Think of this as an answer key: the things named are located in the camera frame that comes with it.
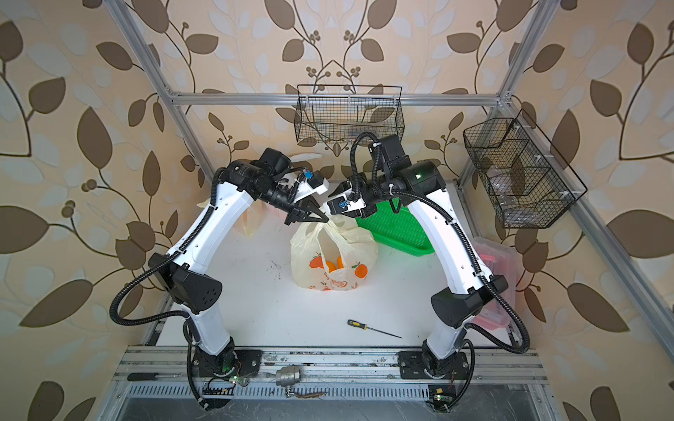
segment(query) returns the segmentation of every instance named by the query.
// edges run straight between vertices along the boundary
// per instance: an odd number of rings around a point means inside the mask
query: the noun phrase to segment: orange
[[[309,262],[309,267],[323,267],[323,259],[321,256],[318,255],[314,257],[313,260]]]
[[[361,278],[361,279],[364,278],[364,277],[366,277],[366,276],[367,276],[367,266],[365,266],[365,265],[358,265],[358,266],[356,267],[356,276],[357,276],[358,278]]]

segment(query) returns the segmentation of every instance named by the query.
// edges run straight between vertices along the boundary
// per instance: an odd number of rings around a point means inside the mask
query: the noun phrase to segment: screwdriver
[[[381,331],[381,330],[374,329],[374,328],[372,328],[372,327],[368,327],[366,324],[357,322],[357,321],[355,321],[355,320],[349,319],[346,323],[347,323],[349,326],[360,327],[362,330],[368,330],[368,329],[370,329],[370,330],[374,330],[375,332],[385,333],[386,335],[391,335],[391,336],[395,336],[395,337],[400,337],[400,336],[398,336],[398,335],[394,335],[393,333],[388,333],[388,332],[385,332],[385,331]]]

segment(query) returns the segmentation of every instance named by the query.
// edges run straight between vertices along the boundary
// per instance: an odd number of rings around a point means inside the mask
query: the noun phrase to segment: pink plastic container
[[[501,296],[514,308],[515,283],[518,279],[517,252],[513,248],[481,237],[475,237],[472,240],[472,245],[494,275],[505,276],[505,280],[508,281],[508,289],[501,293]],[[482,308],[480,314],[472,321],[485,329],[494,330],[508,326],[510,316],[496,300],[492,300]]]

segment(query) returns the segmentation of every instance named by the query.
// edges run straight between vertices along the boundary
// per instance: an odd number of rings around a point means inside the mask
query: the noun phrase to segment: metal grille
[[[322,142],[349,144],[364,131],[381,138],[398,135],[402,139],[405,123],[400,105],[400,86],[297,86],[295,136],[302,146]]]
[[[587,192],[587,187],[551,143],[541,152],[527,134],[530,118],[496,118],[464,130],[468,155],[504,228],[548,228]],[[569,168],[582,188],[569,187],[551,160]]]

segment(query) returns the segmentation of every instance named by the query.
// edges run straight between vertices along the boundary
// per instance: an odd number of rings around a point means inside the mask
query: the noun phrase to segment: green plastic tray
[[[394,204],[397,207],[398,201],[394,200]],[[412,256],[435,252],[423,228],[406,207],[401,207],[400,213],[394,214],[388,201],[381,202],[377,204],[376,214],[366,219],[357,218],[356,222],[370,230],[375,241]]]

